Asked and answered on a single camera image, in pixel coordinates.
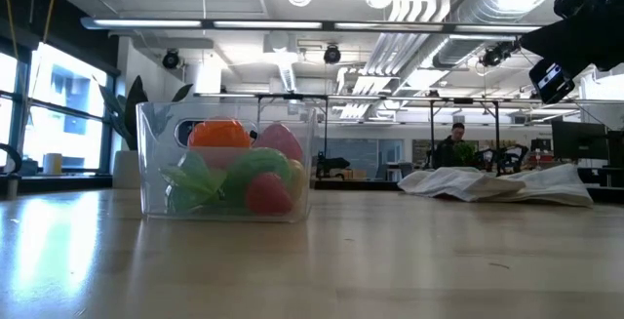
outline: ceiling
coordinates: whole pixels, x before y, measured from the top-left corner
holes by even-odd
[[[288,0],[69,0],[80,9],[98,18],[202,18],[208,19],[273,19],[273,20],[387,20],[390,9],[371,8],[364,1],[312,0],[306,7],[296,7]],[[523,22],[549,23],[556,20],[552,13],[554,0],[545,1],[529,13]],[[222,81],[228,90],[235,92],[237,86],[246,83],[268,83],[271,77],[279,77],[276,65],[258,62],[262,53],[264,32],[258,31],[156,31],[143,32],[141,39],[159,40],[165,38],[210,38],[220,50],[229,68],[223,73]],[[323,51],[329,43],[339,45],[344,63],[366,62],[374,48],[379,34],[375,33],[321,33],[301,32],[294,35],[299,49],[306,48],[302,62],[293,66],[297,77],[335,79],[339,66],[325,66]],[[158,44],[148,46],[151,52],[163,54]],[[189,61],[199,61],[202,50],[184,50]],[[529,85],[527,70],[538,60],[535,55],[525,53],[514,55],[501,67],[484,70],[476,66],[476,58],[460,67],[467,71],[453,71],[445,80],[447,85],[440,89],[449,96],[479,96],[486,89],[489,95],[517,93],[521,86]]]

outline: plastic container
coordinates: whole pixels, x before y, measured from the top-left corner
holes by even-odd
[[[145,215],[287,222],[307,216],[314,108],[147,102],[136,115]]]

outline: wooden table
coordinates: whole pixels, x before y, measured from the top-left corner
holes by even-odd
[[[621,318],[624,210],[316,191],[298,224],[0,202],[0,318]]]

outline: man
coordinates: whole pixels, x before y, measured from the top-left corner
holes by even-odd
[[[461,123],[455,123],[450,129],[450,135],[438,143],[436,151],[433,154],[433,167],[438,169],[440,167],[456,167],[459,164],[456,162],[455,153],[453,147],[456,143],[463,142],[464,133],[466,128]]]

